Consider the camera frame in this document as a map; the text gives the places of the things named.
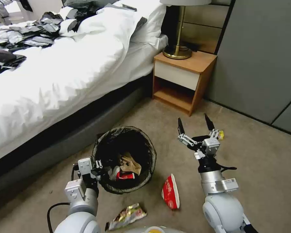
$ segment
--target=nightstand drawer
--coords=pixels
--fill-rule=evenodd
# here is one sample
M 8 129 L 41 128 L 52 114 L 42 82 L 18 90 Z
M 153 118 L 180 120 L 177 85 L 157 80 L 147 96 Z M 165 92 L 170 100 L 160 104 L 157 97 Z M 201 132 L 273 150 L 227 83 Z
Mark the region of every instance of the nightstand drawer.
M 157 60 L 155 61 L 154 75 L 194 91 L 199 79 L 198 73 L 167 65 Z

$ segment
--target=red paper cup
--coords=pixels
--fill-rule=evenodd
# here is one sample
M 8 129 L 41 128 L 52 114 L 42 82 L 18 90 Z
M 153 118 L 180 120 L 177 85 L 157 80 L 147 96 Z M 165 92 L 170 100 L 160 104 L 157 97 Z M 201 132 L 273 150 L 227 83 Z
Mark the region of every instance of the red paper cup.
M 178 209 L 180 207 L 178 188 L 173 174 L 164 183 L 162 198 L 170 209 Z

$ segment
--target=wooden nightstand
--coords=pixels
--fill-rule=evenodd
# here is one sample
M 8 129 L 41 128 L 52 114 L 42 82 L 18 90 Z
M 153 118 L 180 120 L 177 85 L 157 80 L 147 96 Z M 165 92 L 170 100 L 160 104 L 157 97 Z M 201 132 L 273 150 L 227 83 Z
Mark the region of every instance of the wooden nightstand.
M 189 116 L 203 97 L 217 56 L 193 52 L 185 60 L 160 53 L 154 57 L 153 99 L 171 104 Z

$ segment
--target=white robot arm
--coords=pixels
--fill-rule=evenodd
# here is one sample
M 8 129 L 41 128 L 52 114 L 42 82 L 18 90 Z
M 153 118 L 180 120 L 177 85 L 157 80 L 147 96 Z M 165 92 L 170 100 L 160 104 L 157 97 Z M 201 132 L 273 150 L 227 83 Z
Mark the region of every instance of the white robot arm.
M 65 188 L 70 201 L 68 216 L 57 226 L 55 233 L 100 233 L 96 214 L 99 194 L 97 181 L 100 179 L 97 170 L 102 168 L 101 161 L 96 161 L 95 168 L 92 158 L 88 157 L 79 160 L 74 167 L 77 167 L 75 170 L 79 170 L 82 179 L 68 182 Z
M 219 165 L 215 159 L 220 146 L 219 130 L 215 130 L 212 121 L 205 114 L 209 135 L 190 138 L 185 135 L 181 119 L 178 119 L 178 139 L 189 149 L 195 151 L 199 161 L 198 172 L 201 186 L 206 195 L 203 212 L 208 223 L 216 233 L 249 232 L 257 233 L 243 212 L 240 202 L 230 194 L 238 189 L 235 178 L 225 179 L 222 172 L 235 170 L 235 167 Z

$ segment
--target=beige carpet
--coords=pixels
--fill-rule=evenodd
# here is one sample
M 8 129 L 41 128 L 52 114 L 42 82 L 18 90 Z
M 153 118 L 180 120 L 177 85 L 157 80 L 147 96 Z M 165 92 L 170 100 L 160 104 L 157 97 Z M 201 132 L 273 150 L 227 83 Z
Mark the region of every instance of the beige carpet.
M 107 193 L 100 187 L 98 223 L 102 231 L 127 205 L 141 202 L 148 216 L 137 226 L 163 225 L 185 232 L 214 232 L 206 222 L 202 205 L 204 193 L 192 151 L 177 140 L 177 118 L 181 117 L 190 136 L 207 134 L 203 113 L 213 120 L 225 138 L 217 153 L 220 164 L 236 166 L 226 177 L 236 177 L 240 189 L 234 195 L 259 232 L 291 232 L 291 136 L 213 103 L 203 102 L 191 117 L 160 102 L 146 99 L 117 125 L 142 129 L 157 151 L 156 169 L 149 184 L 124 195 Z M 64 187 L 70 179 L 71 165 L 89 156 L 92 146 L 41 173 L 21 192 L 13 189 L 0 195 L 0 232 L 48 232 L 46 213 L 57 202 L 66 202 Z M 175 175 L 180 195 L 180 210 L 171 211 L 161 198 L 167 176 Z M 55 229 L 68 207 L 52 210 Z

